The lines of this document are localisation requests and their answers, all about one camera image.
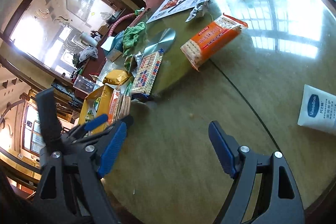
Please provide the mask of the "yellow-rimmed white tray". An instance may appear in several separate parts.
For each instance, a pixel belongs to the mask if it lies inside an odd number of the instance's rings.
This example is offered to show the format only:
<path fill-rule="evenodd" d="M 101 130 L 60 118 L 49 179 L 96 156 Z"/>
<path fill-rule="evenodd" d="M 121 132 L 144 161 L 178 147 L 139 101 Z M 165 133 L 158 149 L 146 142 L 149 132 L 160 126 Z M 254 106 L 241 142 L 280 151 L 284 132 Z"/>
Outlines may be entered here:
<path fill-rule="evenodd" d="M 103 114 L 109 114 L 114 89 L 103 85 L 86 96 L 79 116 L 79 124 L 92 121 Z"/>

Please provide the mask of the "silver disc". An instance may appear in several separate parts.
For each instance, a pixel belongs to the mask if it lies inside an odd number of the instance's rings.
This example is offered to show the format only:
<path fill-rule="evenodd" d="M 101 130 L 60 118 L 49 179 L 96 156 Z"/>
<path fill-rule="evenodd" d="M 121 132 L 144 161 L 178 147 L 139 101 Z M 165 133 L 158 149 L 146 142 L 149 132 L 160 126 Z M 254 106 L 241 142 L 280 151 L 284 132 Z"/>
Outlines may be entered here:
<path fill-rule="evenodd" d="M 176 32 L 172 28 L 167 28 L 159 33 L 150 41 L 149 45 L 145 48 L 143 55 L 147 56 L 153 52 L 163 50 L 167 52 L 173 45 L 176 38 Z"/>

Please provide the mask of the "round biscuit stack pack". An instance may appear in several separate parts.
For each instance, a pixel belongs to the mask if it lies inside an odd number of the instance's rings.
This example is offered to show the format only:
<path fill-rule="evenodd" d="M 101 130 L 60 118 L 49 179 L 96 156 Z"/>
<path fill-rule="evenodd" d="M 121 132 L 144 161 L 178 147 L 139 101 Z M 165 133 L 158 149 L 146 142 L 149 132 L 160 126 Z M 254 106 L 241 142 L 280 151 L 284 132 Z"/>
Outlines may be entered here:
<path fill-rule="evenodd" d="M 125 118 L 130 113 L 131 96 L 124 94 L 119 104 L 116 120 Z"/>

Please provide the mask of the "colourful printed cracker pack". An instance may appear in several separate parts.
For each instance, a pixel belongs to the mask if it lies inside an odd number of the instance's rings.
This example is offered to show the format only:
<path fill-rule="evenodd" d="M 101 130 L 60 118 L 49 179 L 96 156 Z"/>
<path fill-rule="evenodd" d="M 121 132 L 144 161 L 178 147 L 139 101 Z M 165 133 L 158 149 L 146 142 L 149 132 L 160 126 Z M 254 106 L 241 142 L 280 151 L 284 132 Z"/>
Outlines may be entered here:
<path fill-rule="evenodd" d="M 131 94 L 133 96 L 150 95 L 159 68 L 161 66 L 163 54 L 163 49 L 160 49 L 159 51 L 153 52 L 143 57 L 132 84 Z"/>

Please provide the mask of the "yellow snack bag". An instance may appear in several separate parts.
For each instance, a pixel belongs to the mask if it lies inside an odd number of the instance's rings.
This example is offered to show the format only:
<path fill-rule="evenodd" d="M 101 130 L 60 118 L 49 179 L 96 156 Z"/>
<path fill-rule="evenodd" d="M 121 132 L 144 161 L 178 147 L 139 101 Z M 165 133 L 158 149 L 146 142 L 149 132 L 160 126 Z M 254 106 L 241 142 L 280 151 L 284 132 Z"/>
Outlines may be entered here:
<path fill-rule="evenodd" d="M 103 83 L 110 85 L 123 85 L 130 77 L 131 74 L 129 74 L 127 71 L 115 69 L 105 76 Z"/>

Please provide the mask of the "pink hoop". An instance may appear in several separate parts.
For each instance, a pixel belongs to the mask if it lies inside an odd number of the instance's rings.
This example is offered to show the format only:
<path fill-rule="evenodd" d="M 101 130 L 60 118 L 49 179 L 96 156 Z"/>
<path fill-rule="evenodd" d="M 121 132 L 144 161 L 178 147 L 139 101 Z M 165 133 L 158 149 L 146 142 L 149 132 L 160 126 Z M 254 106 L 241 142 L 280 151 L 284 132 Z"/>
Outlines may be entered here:
<path fill-rule="evenodd" d="M 119 25 L 121 25 L 122 30 L 126 29 L 131 24 L 131 22 L 134 20 L 134 18 L 135 18 L 135 13 L 130 13 L 116 20 L 114 24 L 110 26 L 110 29 L 108 31 L 108 36 L 112 36 L 114 33 L 114 30 L 118 28 Z"/>

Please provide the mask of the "clear plastic container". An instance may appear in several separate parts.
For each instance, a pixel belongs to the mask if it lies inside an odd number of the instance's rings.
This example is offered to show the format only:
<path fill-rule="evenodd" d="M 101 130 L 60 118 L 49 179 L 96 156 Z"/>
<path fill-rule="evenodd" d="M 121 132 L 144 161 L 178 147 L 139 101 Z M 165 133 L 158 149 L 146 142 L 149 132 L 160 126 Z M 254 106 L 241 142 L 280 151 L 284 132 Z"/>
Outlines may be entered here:
<path fill-rule="evenodd" d="M 95 83 L 82 75 L 78 75 L 73 83 L 73 87 L 85 94 L 90 94 L 94 90 Z"/>

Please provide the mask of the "orange cracker pack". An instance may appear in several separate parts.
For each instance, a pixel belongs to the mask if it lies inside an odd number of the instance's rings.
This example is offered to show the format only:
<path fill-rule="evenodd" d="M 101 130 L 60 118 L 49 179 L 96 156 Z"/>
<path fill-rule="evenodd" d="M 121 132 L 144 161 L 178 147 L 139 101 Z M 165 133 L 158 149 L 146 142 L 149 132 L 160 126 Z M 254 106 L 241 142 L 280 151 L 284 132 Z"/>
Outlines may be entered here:
<path fill-rule="evenodd" d="M 115 116 L 118 110 L 118 104 L 120 100 L 121 92 L 119 89 L 115 89 L 112 93 L 112 97 L 110 100 L 109 111 L 108 111 L 108 125 L 113 124 L 115 121 Z"/>
<path fill-rule="evenodd" d="M 233 16 L 221 15 L 181 46 L 191 66 L 198 70 L 212 55 L 236 38 L 248 24 Z"/>

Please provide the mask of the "white vaseline tube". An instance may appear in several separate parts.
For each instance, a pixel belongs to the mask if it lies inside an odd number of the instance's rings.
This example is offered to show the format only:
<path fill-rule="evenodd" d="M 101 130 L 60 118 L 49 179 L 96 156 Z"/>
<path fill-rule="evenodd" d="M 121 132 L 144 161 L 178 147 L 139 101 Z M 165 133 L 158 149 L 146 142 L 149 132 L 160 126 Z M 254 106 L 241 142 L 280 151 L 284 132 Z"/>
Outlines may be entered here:
<path fill-rule="evenodd" d="M 297 124 L 335 135 L 335 101 L 335 95 L 304 85 Z"/>

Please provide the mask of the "green cloth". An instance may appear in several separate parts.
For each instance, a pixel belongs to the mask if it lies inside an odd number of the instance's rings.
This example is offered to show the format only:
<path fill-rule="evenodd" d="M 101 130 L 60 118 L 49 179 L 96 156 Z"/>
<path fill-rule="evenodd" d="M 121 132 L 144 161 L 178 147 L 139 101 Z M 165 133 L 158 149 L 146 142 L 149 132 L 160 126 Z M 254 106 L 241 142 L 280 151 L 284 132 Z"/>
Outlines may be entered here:
<path fill-rule="evenodd" d="M 146 24 L 144 22 L 139 22 L 135 26 L 129 26 L 124 31 L 122 37 L 123 57 L 127 57 L 131 50 L 138 44 L 145 29 Z"/>

